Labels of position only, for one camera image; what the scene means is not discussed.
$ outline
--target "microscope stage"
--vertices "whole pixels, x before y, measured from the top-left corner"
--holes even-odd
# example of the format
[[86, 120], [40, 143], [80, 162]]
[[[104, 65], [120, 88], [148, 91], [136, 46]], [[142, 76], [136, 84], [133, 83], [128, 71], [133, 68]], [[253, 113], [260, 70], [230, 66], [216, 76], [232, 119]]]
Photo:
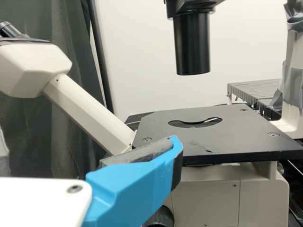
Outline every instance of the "microscope stage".
[[245, 104], [158, 111], [140, 121], [133, 146], [177, 135], [183, 165], [303, 158], [303, 147]]

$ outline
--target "eyepiece tube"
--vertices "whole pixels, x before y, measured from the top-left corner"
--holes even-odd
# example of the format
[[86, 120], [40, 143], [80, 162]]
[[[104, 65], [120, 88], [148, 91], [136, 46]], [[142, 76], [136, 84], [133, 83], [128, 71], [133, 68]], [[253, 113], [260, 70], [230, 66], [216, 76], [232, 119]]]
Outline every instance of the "eyepiece tube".
[[22, 33], [9, 22], [5, 21], [0, 23], [0, 35], [3, 37], [17, 38], [21, 36]]
[[196, 75], [210, 71], [209, 13], [186, 13], [174, 20], [178, 75]]

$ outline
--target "white microscope arm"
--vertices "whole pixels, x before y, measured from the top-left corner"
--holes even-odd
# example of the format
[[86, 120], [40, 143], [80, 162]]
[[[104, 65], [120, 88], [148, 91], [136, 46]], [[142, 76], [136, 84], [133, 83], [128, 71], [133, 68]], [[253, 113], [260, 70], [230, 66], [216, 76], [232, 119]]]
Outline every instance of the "white microscope arm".
[[44, 94], [110, 154], [131, 150], [135, 133], [69, 78], [70, 68], [71, 61], [52, 43], [0, 42], [0, 91], [19, 98]]

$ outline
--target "gray curtain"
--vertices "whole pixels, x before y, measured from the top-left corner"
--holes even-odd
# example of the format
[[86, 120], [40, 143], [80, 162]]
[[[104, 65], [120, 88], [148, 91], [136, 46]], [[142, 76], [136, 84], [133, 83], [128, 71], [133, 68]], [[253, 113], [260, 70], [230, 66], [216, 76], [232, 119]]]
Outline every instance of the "gray curtain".
[[[1, 0], [0, 15], [22, 33], [59, 46], [72, 61], [68, 75], [103, 103], [85, 0]], [[0, 93], [0, 125], [12, 176], [83, 179], [105, 154], [43, 96], [19, 99]]]

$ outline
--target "blue plastic part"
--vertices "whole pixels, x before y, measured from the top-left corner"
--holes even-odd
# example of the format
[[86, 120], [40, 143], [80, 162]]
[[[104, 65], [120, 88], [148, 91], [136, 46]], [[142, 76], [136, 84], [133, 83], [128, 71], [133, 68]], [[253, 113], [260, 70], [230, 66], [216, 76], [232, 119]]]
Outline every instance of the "blue plastic part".
[[174, 159], [183, 146], [149, 162], [110, 165], [86, 175], [93, 199], [83, 227], [139, 227], [162, 205], [171, 191]]

